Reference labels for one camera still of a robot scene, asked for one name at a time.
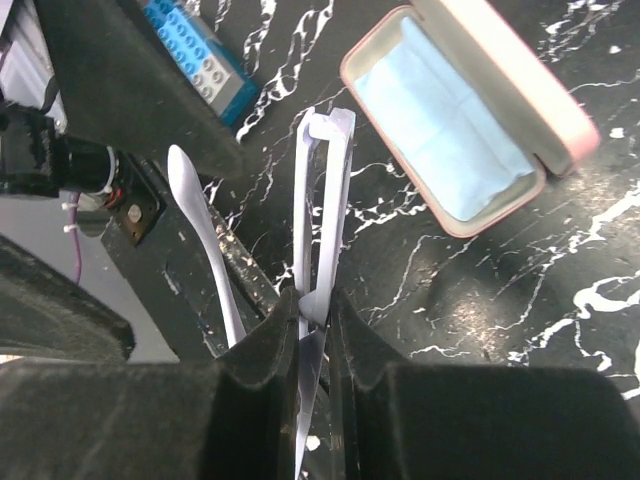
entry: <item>marble countertop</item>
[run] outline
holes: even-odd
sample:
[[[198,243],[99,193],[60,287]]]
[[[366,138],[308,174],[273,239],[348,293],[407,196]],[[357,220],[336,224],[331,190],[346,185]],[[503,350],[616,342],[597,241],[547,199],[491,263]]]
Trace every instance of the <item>marble countertop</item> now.
[[[491,1],[603,141],[578,172],[469,240],[444,233],[339,78],[345,53],[402,3],[202,0],[263,86],[238,125],[247,175],[206,192],[274,284],[291,282],[297,123],[311,106],[352,109],[338,284],[363,318],[419,362],[595,369],[640,407],[640,2]]]

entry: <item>white spoon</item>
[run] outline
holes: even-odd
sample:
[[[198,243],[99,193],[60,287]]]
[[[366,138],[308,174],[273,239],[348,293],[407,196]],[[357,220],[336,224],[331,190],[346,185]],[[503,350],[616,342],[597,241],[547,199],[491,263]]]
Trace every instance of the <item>white spoon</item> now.
[[[242,340],[247,333],[240,320],[236,302],[233,299],[229,277],[227,276],[222,252],[220,251],[220,243],[211,223],[198,174],[187,154],[177,145],[169,147],[167,169],[173,198],[175,198],[184,216],[193,225],[205,252],[207,252],[213,277],[218,287],[218,295],[220,296],[220,307],[222,308],[224,328],[227,333],[227,343],[231,348]]]

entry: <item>bolt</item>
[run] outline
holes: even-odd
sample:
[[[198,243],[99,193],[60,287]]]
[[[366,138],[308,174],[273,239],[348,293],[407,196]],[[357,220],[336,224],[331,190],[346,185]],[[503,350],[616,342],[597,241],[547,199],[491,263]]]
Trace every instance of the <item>bolt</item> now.
[[[129,220],[131,220],[133,223],[138,223],[140,220],[142,220],[142,210],[138,205],[134,203],[129,207],[127,217],[129,217]]]

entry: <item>microfiber cloth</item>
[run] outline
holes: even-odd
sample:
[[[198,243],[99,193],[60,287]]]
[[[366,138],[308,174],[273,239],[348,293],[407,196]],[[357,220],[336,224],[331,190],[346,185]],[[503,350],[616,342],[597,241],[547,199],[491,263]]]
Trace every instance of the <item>microfiber cloth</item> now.
[[[442,208],[466,222],[533,166],[410,17],[355,89]]]

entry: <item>purple cable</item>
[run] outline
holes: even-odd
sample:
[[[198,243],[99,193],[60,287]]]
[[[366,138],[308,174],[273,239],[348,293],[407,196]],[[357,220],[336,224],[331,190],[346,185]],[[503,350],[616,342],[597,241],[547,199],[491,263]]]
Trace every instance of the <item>purple cable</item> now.
[[[82,276],[82,252],[80,251],[80,239],[78,238],[78,226],[76,220],[78,217],[78,201],[80,200],[80,193],[71,192],[69,194],[69,233],[73,238],[73,246],[76,251],[76,268],[75,268],[75,282],[80,285],[80,277]]]

